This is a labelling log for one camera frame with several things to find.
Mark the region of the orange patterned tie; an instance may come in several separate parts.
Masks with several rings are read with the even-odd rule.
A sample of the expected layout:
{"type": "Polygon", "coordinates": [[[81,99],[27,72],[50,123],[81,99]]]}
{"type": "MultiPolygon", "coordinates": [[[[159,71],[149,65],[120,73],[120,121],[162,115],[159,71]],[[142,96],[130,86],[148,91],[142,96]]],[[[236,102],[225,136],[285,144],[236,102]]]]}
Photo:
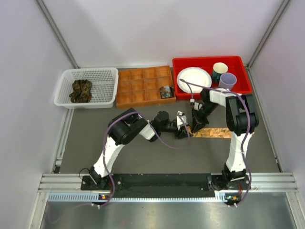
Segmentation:
{"type": "Polygon", "coordinates": [[[192,132],[191,127],[188,126],[188,131],[192,137],[196,138],[232,138],[232,133],[228,128],[220,127],[211,127],[211,128],[202,128],[197,132],[192,132]]]}

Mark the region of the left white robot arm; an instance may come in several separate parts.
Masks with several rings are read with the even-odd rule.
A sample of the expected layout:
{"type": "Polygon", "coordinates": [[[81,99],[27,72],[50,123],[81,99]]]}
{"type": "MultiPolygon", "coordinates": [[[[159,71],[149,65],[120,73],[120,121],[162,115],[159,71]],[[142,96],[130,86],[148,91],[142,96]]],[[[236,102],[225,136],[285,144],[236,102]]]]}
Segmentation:
{"type": "Polygon", "coordinates": [[[141,135],[149,142],[160,139],[161,133],[173,133],[175,138],[190,138],[186,115],[178,111],[176,119],[170,121],[166,111],[159,111],[156,117],[149,121],[135,109],[130,108],[112,119],[103,139],[101,156],[90,168],[91,183],[97,189],[103,189],[108,184],[107,176],[122,148],[136,136],[141,135]]]}

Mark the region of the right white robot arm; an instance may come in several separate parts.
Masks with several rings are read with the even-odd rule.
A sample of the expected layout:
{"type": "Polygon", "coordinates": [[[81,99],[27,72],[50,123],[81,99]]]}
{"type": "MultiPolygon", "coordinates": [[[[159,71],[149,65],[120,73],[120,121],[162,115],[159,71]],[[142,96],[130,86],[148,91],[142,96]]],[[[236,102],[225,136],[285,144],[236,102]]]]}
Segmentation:
{"type": "Polygon", "coordinates": [[[222,170],[221,178],[213,178],[211,185],[217,190],[235,188],[245,181],[246,153],[254,129],[259,124],[252,94],[237,94],[224,88],[202,89],[202,103],[190,99],[192,109],[192,133],[203,129],[209,121],[207,117],[218,106],[226,111],[227,128],[231,131],[228,159],[222,170]]]}

